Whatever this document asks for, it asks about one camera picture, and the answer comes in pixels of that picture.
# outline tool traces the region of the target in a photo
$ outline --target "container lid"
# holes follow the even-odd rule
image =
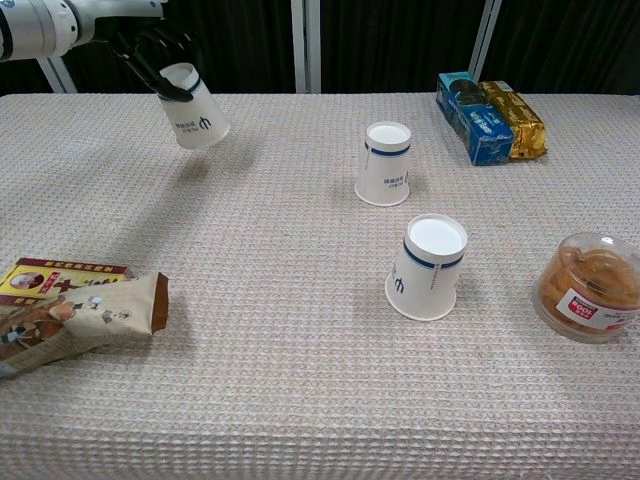
[[[462,257],[467,246],[467,232],[451,217],[426,213],[409,222],[405,245],[419,260],[447,263]]]
[[[411,145],[411,130],[398,122],[376,122],[367,128],[367,145],[380,152],[404,153]]]
[[[610,235],[578,233],[560,244],[559,260],[581,292],[609,306],[640,306],[640,252]]]

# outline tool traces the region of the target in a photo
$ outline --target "plastic container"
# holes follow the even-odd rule
[[[536,284],[540,317],[565,337],[605,343],[640,313],[640,252],[608,235],[565,238]]]

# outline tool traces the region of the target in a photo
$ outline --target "biscuit package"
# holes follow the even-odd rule
[[[469,72],[438,75],[436,102],[473,165],[500,165],[509,160],[513,132]]]
[[[41,300],[0,318],[0,377],[149,337],[165,327],[168,308],[168,280],[161,273]]]
[[[520,95],[502,81],[480,82],[478,85],[513,131],[513,145],[509,152],[511,160],[538,158],[547,153],[544,122]]]
[[[0,281],[0,318],[44,298],[134,278],[127,267],[21,258]]]

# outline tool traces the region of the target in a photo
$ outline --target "blue stripe on cup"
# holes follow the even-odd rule
[[[407,252],[407,255],[409,255],[409,258],[411,260],[416,262],[418,265],[421,265],[421,266],[423,266],[425,268],[430,268],[431,270],[435,269],[436,266],[438,266],[438,265],[440,265],[440,270],[444,270],[446,268],[455,267],[457,264],[459,264],[462,261],[462,257],[464,256],[464,255],[462,255],[457,260],[454,260],[453,262],[449,262],[449,263],[442,263],[442,264],[429,263],[429,262],[426,262],[426,261],[416,257],[413,253],[411,253],[411,250],[409,250],[409,247],[407,247],[407,242],[403,241],[402,243],[404,245],[404,251]]]
[[[381,157],[399,157],[400,155],[404,155],[405,153],[407,153],[411,148],[411,145],[402,150],[398,150],[397,152],[383,152],[382,150],[371,148],[367,142],[364,142],[364,148],[366,148],[367,150],[371,150],[371,153],[375,153],[376,155],[379,155]]]
[[[202,83],[202,77],[200,75],[198,75],[198,80],[196,80],[196,83],[194,83],[193,86],[189,90],[187,90],[187,92],[189,92],[189,93],[195,92],[198,89],[198,87],[200,86],[201,83]],[[163,100],[165,102],[173,102],[174,101],[171,98],[163,97],[162,95],[158,95],[158,97],[160,98],[160,100]]]

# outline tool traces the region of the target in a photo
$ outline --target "paper cup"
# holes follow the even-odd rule
[[[389,303],[413,320],[437,320],[456,303],[456,283],[467,245],[462,225],[446,215],[419,215],[385,282]]]
[[[176,102],[159,96],[162,108],[182,147],[210,147],[227,135],[231,124],[218,108],[193,65],[176,63],[160,70],[160,75],[193,95],[190,102]]]
[[[356,195],[379,207],[402,203],[409,196],[411,130],[397,122],[374,123],[364,146]]]

